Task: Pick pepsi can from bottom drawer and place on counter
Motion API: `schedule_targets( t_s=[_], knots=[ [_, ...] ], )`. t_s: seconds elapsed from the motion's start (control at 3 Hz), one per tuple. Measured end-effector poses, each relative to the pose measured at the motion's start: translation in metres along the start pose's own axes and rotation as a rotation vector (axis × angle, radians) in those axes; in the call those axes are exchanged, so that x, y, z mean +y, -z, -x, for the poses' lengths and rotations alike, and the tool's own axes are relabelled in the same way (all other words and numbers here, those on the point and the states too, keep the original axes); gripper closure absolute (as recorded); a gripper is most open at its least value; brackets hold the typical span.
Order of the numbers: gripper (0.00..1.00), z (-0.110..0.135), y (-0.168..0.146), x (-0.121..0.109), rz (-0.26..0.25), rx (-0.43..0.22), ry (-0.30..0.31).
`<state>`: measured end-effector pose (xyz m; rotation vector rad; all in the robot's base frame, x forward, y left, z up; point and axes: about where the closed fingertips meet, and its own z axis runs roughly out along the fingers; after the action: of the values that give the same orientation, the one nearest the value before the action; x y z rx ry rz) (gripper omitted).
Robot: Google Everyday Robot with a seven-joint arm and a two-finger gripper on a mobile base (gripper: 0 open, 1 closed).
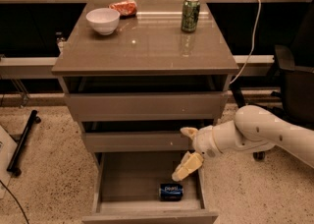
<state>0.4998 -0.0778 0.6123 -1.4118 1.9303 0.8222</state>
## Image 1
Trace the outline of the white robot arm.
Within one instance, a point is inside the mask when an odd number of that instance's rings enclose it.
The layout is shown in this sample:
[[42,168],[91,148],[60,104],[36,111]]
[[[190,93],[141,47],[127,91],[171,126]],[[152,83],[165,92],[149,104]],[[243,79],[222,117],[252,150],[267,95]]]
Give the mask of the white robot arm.
[[198,170],[206,157],[226,151],[253,153],[278,146],[314,167],[314,131],[284,121],[259,106],[239,108],[229,122],[201,129],[183,127],[181,133],[191,139],[194,153],[188,151],[173,172],[176,182]]

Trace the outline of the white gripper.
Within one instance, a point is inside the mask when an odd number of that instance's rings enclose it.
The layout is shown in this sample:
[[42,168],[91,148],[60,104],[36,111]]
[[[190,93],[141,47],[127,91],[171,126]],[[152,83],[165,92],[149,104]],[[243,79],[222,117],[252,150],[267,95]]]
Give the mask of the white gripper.
[[203,157],[217,157],[222,154],[215,141],[214,126],[208,126],[197,130],[193,127],[181,128],[181,133],[192,140],[192,146],[196,152],[189,151],[183,156],[181,163],[172,174],[175,182],[182,181],[191,173],[198,170],[203,162]]

